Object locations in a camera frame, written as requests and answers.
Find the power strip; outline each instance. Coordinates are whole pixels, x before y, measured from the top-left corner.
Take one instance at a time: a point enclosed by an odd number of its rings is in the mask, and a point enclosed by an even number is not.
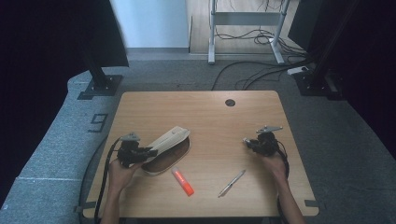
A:
[[[296,68],[291,68],[291,69],[289,69],[288,70],[288,75],[294,75],[294,74],[297,74],[297,73],[302,73],[302,72],[306,72],[306,71],[308,71],[309,69],[307,68],[307,67],[305,67],[305,66],[302,66],[302,67],[296,67]]]

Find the human hand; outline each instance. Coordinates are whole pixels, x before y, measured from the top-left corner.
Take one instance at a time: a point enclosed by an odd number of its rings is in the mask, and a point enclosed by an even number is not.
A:
[[[109,178],[109,193],[119,194],[131,181],[134,172],[143,165],[143,162],[136,163],[129,168],[125,168],[121,165],[118,159],[115,159],[110,163],[108,168]]]
[[[278,152],[270,157],[265,157],[260,153],[256,153],[256,155],[262,160],[264,167],[273,175],[276,181],[287,180],[286,166]]]

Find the gray carpet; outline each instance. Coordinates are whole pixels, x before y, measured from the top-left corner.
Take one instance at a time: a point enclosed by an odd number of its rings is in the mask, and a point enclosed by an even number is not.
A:
[[[121,95],[125,91],[210,91],[221,69],[233,63],[217,60],[209,65],[206,60],[185,59],[132,59],[130,68],[105,68],[107,75],[123,75],[112,97],[80,101],[78,95],[85,91],[91,76],[86,72],[71,78],[62,109],[2,206],[0,223],[79,223],[75,208],[80,193],[82,198],[87,195],[101,142],[109,132]],[[259,64],[236,64],[221,74],[215,91],[234,91],[238,80],[262,69]],[[396,162],[348,102],[303,97],[286,73],[268,76],[249,90],[279,94],[319,205],[319,214],[308,217],[308,223],[396,223]],[[97,148],[81,192],[85,170]],[[257,218],[214,220],[258,222]],[[92,221],[83,219],[83,223]]]

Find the orange highlighter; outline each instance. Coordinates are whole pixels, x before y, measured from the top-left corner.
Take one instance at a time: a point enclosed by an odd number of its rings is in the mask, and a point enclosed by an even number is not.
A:
[[[186,178],[184,178],[183,174],[178,170],[176,166],[172,168],[172,174],[175,176],[177,182],[184,189],[187,195],[190,197],[194,193],[194,190],[192,189],[189,182],[187,182]]]

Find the printed number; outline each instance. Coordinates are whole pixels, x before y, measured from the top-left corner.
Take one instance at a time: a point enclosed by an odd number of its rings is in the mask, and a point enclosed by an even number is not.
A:
[[[91,120],[91,124],[100,124],[99,130],[88,130],[89,133],[101,133],[103,127],[105,127],[106,119],[108,114],[94,114]]]

